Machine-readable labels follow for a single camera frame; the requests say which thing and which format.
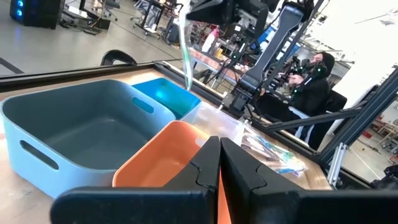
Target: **orange plastic bin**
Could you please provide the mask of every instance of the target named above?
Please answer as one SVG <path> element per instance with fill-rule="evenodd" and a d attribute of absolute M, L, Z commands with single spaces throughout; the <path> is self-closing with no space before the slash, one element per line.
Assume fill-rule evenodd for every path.
<path fill-rule="evenodd" d="M 208 138 L 209 135 L 191 124 L 170 122 L 116 171 L 113 187 L 163 187 L 190 162 Z M 218 220 L 230 223 L 221 178 L 218 200 Z"/>

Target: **hood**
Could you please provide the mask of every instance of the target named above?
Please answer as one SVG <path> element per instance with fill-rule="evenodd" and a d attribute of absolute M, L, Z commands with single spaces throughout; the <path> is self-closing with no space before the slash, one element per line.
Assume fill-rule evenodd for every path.
<path fill-rule="evenodd" d="M 320 52 L 323 56 L 322 62 L 325 64 L 326 68 L 328 71 L 326 72 L 326 77 L 328 77 L 331 73 L 331 70 L 333 69 L 333 66 L 335 66 L 335 58 L 326 52 Z"/>

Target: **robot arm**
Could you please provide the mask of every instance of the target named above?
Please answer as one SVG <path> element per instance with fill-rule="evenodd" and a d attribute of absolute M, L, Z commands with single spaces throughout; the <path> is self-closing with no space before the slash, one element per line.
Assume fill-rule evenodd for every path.
<path fill-rule="evenodd" d="M 268 12 L 274 12 L 278 2 L 279 0 L 200 0 L 192 6 L 187 19 L 225 25 L 238 22 L 246 16 L 251 21 L 255 20 L 254 39 L 257 39 L 264 32 Z M 233 92 L 224 99 L 223 106 L 233 113 L 243 114 L 246 105 L 260 92 L 264 81 L 263 72 L 274 62 L 290 34 L 311 17 L 313 7 L 313 0 L 284 1 L 275 36 L 252 69 L 241 77 Z"/>

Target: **clear tube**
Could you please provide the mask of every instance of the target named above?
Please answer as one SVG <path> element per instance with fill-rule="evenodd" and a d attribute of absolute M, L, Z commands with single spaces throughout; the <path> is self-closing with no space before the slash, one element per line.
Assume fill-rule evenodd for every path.
<path fill-rule="evenodd" d="M 193 81 L 193 70 L 190 61 L 190 54 L 188 50 L 188 45 L 190 39 L 190 23 L 187 21 L 187 14 L 190 12 L 189 6 L 182 7 L 180 11 L 180 47 L 182 52 L 182 60 L 183 60 L 183 71 L 185 75 L 185 88 L 190 90 L 192 87 Z"/>

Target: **workshop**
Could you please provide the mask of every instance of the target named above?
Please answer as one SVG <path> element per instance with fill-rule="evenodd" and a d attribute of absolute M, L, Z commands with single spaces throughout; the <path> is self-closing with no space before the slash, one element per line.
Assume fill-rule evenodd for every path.
<path fill-rule="evenodd" d="M 0 223 L 397 223 L 398 0 L 0 11 Z"/>

